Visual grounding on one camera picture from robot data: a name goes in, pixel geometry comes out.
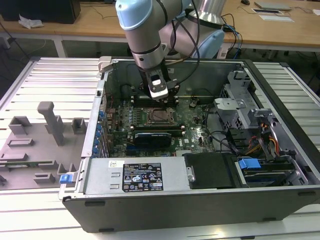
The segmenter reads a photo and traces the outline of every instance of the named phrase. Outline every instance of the power supply label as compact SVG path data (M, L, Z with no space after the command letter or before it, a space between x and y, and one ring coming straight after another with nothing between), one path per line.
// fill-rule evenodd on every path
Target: power supply label
M161 163L124 164L122 177L125 193L164 190Z

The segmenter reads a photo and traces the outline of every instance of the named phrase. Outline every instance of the wooden table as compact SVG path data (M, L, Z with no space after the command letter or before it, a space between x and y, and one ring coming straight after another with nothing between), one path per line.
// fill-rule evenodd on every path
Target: wooden table
M284 3L289 7L301 7L320 10L320 2L297 1L297 0L262 0L265 2ZM252 9L258 9L254 0L250 0L250 5L240 3L240 0L227 0L222 14L232 14L234 16L236 31L243 36L244 49L266 49L284 51L304 51L320 52L320 16L314 13L306 13L300 8L294 8L289 12L283 12L284 16L289 16L294 22L266 21ZM231 16L226 16L227 23L232 25ZM234 41L234 36L228 33L220 54L226 54Z
M4 21L2 17L0 22L14 38L53 40L60 58L68 57L63 45L65 40L97 43L127 42L113 5L81 3L81 12L74 24L44 22L43 27L27 29L17 21ZM8 37L0 26L0 45L2 40L4 47L10 47L6 41Z
M305 9L319 9L320 2L297 0L262 0L266 2L286 3L290 7ZM242 48L288 50L320 52L320 16L308 14L296 8L289 12L294 22L265 21L252 8L257 8L254 0L249 6L240 3L240 0L227 0L223 14L231 13L234 16L236 30L243 36ZM228 24L232 24L230 16L225 17ZM81 3L81 13L74 24L60 24L45 22L44 27L27 29L18 22L3 21L3 26L15 38L48 39L53 40L58 56L67 57L63 46L64 40L93 41L93 42L127 42L125 33L119 25L114 6L98 6ZM8 34L0 28L0 38L6 46ZM234 36L227 33L224 44L219 51L219 58L225 58L226 52L234 42Z

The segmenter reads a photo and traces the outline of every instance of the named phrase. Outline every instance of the paper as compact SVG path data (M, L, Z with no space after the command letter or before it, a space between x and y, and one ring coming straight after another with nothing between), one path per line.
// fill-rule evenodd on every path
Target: paper
M19 17L20 17L19 24L21 24L27 29L40 28L44 26L41 20L30 20L30 19L24 18L21 15L19 15Z
M320 10L313 9L312 11L314 12L315 15L320 16Z
M295 22L288 16L266 16L266 15L259 15L259 16L260 18L266 21L291 22L291 23Z

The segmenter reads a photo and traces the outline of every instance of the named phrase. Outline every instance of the white label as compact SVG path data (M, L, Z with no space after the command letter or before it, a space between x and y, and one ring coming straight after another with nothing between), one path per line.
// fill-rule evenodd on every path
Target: white label
M125 164L125 161L120 161L120 160L112 160L109 161L109 168L122 168Z
M154 183L150 183L151 187L161 187L162 183L158 183L158 182L154 182Z
M10 169L17 169L17 168L27 168L27 165L9 165L7 166Z

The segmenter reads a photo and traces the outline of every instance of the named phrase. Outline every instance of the black plastic cover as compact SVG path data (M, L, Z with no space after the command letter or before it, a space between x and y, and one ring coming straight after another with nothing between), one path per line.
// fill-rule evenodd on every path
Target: black plastic cover
M242 184L237 172L237 157L229 153L204 152L185 154L187 167L193 169L195 181L191 189L234 189Z

